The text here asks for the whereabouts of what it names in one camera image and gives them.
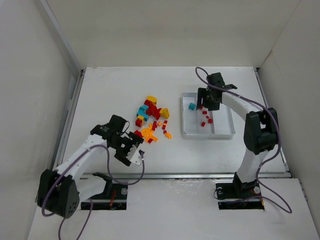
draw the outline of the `white wall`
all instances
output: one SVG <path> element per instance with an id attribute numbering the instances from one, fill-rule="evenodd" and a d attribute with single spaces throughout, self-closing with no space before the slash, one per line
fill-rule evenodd
<path id="1" fill-rule="evenodd" d="M 86 67 L 260 67 L 299 1 L 48 0 Z"/>
<path id="2" fill-rule="evenodd" d="M 0 239 L 21 240 L 53 154 L 71 73 L 33 0 L 0 5 Z"/>
<path id="3" fill-rule="evenodd" d="M 277 109 L 284 153 L 320 231 L 320 1 L 302 0 L 259 75 Z"/>

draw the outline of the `small red cube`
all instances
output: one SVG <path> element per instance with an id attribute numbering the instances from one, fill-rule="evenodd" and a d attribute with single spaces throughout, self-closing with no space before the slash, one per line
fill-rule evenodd
<path id="1" fill-rule="evenodd" d="M 142 136 L 142 133 L 141 133 L 139 130 L 135 130 L 135 131 L 134 131 L 134 134 L 135 134 L 135 135 L 138 135 L 140 138 L 143 137 L 143 136 Z"/>
<path id="2" fill-rule="evenodd" d="M 135 125 L 136 125 L 137 127 L 141 128 L 141 127 L 142 127 L 142 120 L 141 120 L 141 119 L 135 120 Z"/>

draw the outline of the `screw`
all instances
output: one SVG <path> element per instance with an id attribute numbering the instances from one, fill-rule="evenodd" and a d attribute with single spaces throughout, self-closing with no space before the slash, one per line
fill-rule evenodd
<path id="1" fill-rule="evenodd" d="M 221 194 L 224 193 L 222 190 L 223 190 L 222 187 L 218 187 L 218 188 L 216 189 L 216 193 L 219 194 L 219 195 L 221 195 Z"/>
<path id="2" fill-rule="evenodd" d="M 255 186 L 254 189 L 253 189 L 253 191 L 254 191 L 256 194 L 261 193 L 260 187 L 258 187 L 258 186 Z"/>
<path id="3" fill-rule="evenodd" d="M 127 194 L 128 194 L 128 189 L 122 188 L 122 189 L 121 189 L 121 194 L 122 194 L 122 195 L 127 195 Z"/>

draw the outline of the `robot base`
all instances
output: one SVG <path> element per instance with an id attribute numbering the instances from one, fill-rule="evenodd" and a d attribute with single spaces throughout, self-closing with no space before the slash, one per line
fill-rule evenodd
<path id="1" fill-rule="evenodd" d="M 240 188 L 239 178 L 235 174 L 232 182 L 216 181 L 215 192 L 216 199 L 218 199 L 218 206 L 220 210 L 236 210 L 236 209 L 262 209 L 264 210 L 264 202 L 261 196 L 260 187 L 257 182 L 250 184 L 250 187 Z M 240 202 L 234 202 L 236 200 L 247 199 Z"/>

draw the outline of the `yellow block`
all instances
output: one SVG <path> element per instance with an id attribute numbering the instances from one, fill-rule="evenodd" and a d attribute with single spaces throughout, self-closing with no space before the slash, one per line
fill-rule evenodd
<path id="1" fill-rule="evenodd" d="M 145 124 L 145 118 L 144 118 L 143 116 L 139 115 L 139 116 L 137 117 L 137 119 L 142 120 L 142 125 Z"/>
<path id="2" fill-rule="evenodd" d="M 153 105 L 157 105 L 157 99 L 154 96 L 147 96 L 146 99 L 151 101 Z"/>
<path id="3" fill-rule="evenodd" d="M 160 116 L 163 117 L 164 119 L 168 119 L 170 117 L 168 108 L 161 108 L 159 113 L 160 113 Z"/>

